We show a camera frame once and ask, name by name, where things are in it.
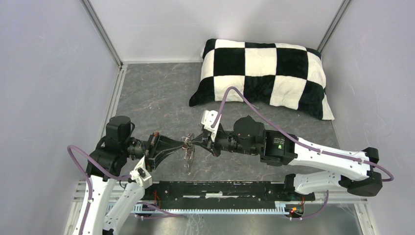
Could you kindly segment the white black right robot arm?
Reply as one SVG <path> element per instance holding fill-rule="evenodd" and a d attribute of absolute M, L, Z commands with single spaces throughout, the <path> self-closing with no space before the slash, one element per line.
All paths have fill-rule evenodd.
<path fill-rule="evenodd" d="M 202 133 L 192 139 L 194 145 L 218 157 L 221 151 L 260 156 L 260 161 L 272 166 L 307 166 L 317 173 L 288 174 L 283 195 L 289 200 L 317 191 L 345 189 L 348 193 L 373 197 L 383 187 L 382 175 L 372 164 L 379 161 L 378 150 L 368 147 L 363 151 L 345 151 L 314 144 L 280 131 L 267 130 L 262 122 L 251 116 L 238 119 L 233 130 L 225 131 L 221 124 L 215 129 L 208 125 L 213 118 L 202 120 Z"/>

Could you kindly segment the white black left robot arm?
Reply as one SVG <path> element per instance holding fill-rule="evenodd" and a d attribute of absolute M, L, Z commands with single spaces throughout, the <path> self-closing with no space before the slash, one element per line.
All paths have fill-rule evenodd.
<path fill-rule="evenodd" d="M 69 145 L 67 151 L 86 179 L 86 190 L 73 234 L 117 235 L 136 204 L 154 193 L 151 171 L 184 146 L 159 133 L 148 141 L 132 137 L 127 116 L 110 118 L 105 135 L 87 154 Z"/>

